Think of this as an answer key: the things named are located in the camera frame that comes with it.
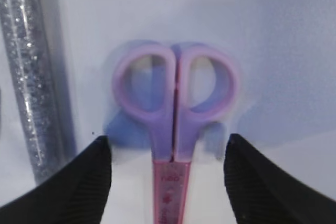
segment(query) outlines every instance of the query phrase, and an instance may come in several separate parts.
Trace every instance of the scissors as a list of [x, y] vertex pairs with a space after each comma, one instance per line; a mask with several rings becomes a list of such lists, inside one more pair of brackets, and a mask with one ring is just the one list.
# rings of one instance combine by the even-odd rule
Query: scissors
[[[155, 111], [144, 110], [132, 102], [124, 86], [131, 65], [148, 55], [161, 58], [165, 64], [163, 102]], [[211, 97], [220, 97], [205, 111], [196, 111], [188, 105], [191, 66], [198, 58], [207, 58], [213, 64], [216, 85]], [[239, 90], [238, 77], [229, 57], [203, 45], [191, 46], [177, 58], [170, 47], [146, 44], [134, 48], [119, 62], [112, 80], [115, 100], [150, 132], [154, 224], [182, 224], [190, 166], [199, 133], [231, 109]]]

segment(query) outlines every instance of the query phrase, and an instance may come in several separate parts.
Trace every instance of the white surface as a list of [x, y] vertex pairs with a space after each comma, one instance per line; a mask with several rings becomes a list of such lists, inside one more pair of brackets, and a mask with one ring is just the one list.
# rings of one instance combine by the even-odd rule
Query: white surface
[[[332, 170], [336, 136], [336, 0], [58, 0], [58, 6], [51, 0], [43, 3], [54, 62], [64, 55], [67, 65], [65, 70], [57, 69], [57, 64], [54, 67], [69, 75], [79, 150], [92, 141], [93, 132], [103, 133], [107, 119], [117, 111], [109, 85], [123, 44], [135, 39], [205, 42], [229, 52], [244, 74], [239, 110], [225, 122], [229, 132], [238, 130], [280, 167], [336, 198], [336, 175]], [[0, 175], [6, 178], [0, 182], [0, 203], [4, 203], [34, 184], [6, 61], [1, 62]], [[234, 224], [223, 186], [222, 163], [214, 158], [199, 159], [198, 153], [185, 223]], [[123, 157], [113, 165], [112, 191], [102, 223], [149, 224], [150, 154], [126, 153]]]

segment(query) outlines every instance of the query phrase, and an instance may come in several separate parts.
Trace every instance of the silver glitter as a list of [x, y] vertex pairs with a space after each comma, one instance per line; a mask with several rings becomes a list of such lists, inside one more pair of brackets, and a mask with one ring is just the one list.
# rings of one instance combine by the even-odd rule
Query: silver glitter
[[0, 20], [35, 181], [65, 163], [39, 0], [0, 0]]

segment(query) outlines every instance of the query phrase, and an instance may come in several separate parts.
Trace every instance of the pink blade cover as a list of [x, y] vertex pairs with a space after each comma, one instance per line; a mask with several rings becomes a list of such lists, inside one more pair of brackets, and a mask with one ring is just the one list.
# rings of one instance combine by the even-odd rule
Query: pink blade cover
[[182, 224], [191, 162], [156, 162], [154, 224]]

